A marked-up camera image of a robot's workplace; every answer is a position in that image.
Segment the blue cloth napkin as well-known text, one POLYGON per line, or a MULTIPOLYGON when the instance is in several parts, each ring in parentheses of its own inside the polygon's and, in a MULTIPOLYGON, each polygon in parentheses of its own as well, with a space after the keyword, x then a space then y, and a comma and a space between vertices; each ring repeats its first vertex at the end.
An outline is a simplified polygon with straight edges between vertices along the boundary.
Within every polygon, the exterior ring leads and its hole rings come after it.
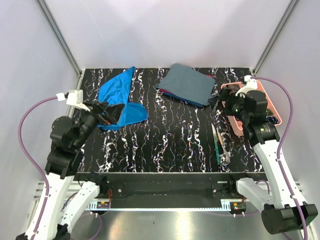
POLYGON ((117 124, 100 126, 105 131, 118 131, 127 125, 138 124, 148 119, 148 113, 142 104, 129 102, 129 95, 135 67, 131 67, 121 74, 104 83, 98 92, 98 101, 111 105, 124 104, 124 108, 117 124))

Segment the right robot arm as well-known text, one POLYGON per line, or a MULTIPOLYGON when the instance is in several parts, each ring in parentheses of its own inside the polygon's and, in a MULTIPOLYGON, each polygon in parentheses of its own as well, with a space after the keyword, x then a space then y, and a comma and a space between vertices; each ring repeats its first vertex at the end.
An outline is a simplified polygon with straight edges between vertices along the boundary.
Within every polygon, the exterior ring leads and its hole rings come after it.
POLYGON ((242 122, 243 135, 262 163, 271 188, 267 193, 252 178, 245 177, 227 185, 228 195, 235 199, 242 195, 249 200, 270 234, 302 230, 307 239, 307 227, 318 210, 306 202, 290 173, 276 126, 267 118, 266 94, 256 89, 243 92, 224 87, 216 103, 223 104, 222 114, 242 122))

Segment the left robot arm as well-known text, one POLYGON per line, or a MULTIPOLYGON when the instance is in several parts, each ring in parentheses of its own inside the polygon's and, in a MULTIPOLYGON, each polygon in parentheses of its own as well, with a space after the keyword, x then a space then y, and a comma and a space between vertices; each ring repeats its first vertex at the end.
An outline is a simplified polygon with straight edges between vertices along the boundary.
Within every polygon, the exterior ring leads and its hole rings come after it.
POLYGON ((117 124, 125 104, 81 103, 78 108, 84 109, 78 121, 61 116, 52 123, 51 150, 45 169, 40 170, 45 186, 32 221, 28 229, 16 237, 18 240, 69 240, 91 201, 108 193, 107 177, 90 172, 80 190, 65 203, 83 158, 82 146, 97 126, 117 124))

